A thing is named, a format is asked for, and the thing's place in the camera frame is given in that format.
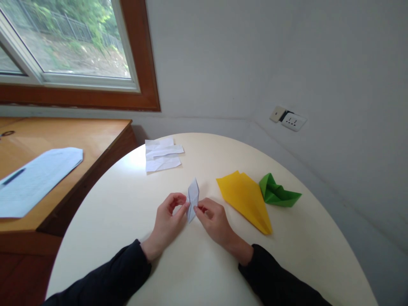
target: wooden window frame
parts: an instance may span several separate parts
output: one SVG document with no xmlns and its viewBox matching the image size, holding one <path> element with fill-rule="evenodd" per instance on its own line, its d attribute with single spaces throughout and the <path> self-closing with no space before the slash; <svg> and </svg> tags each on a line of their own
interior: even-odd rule
<svg viewBox="0 0 408 306">
<path fill-rule="evenodd" d="M 0 104 L 160 112 L 145 0 L 120 0 L 140 93 L 0 85 Z"/>
</svg>

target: green paper boat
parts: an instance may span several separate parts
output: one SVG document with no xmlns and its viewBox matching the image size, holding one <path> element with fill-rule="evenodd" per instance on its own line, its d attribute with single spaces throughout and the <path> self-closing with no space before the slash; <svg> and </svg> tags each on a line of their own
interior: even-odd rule
<svg viewBox="0 0 408 306">
<path fill-rule="evenodd" d="M 266 174 L 259 182 L 263 200 L 267 204 L 282 207 L 292 207 L 302 195 L 293 191 L 284 190 L 282 185 L 277 185 L 272 174 Z"/>
</svg>

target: electrical outlet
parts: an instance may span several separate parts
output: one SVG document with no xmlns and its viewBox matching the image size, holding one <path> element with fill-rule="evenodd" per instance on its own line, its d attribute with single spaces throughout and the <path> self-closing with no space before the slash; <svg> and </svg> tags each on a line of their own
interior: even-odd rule
<svg viewBox="0 0 408 306">
<path fill-rule="evenodd" d="M 305 124 L 306 121 L 306 118 L 303 118 L 299 115 L 296 115 L 294 113 L 287 113 L 282 121 L 282 125 L 297 132 Z"/>
<path fill-rule="evenodd" d="M 269 117 L 273 122 L 279 122 L 279 119 L 282 117 L 282 115 L 286 112 L 286 109 L 284 109 L 282 106 L 277 106 L 273 110 L 272 115 Z"/>
</svg>

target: window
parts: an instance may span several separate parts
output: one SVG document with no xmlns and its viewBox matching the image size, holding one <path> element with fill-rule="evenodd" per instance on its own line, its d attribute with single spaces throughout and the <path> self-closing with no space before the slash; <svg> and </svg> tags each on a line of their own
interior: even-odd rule
<svg viewBox="0 0 408 306">
<path fill-rule="evenodd" d="M 0 74 L 22 75 L 21 70 L 14 64 L 4 49 L 0 46 Z"/>
<path fill-rule="evenodd" d="M 0 103 L 160 110 L 144 0 L 0 0 L 0 10 Z"/>
</svg>

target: glass pane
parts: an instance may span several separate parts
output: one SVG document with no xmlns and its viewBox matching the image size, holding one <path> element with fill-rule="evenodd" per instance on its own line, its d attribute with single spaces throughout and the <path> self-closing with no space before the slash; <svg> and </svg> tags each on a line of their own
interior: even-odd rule
<svg viewBox="0 0 408 306">
<path fill-rule="evenodd" d="M 0 46 L 0 74 L 22 74 L 21 70 L 14 64 L 3 48 Z"/>
<path fill-rule="evenodd" d="M 44 72 L 130 79 L 111 0 L 0 0 Z"/>
</svg>

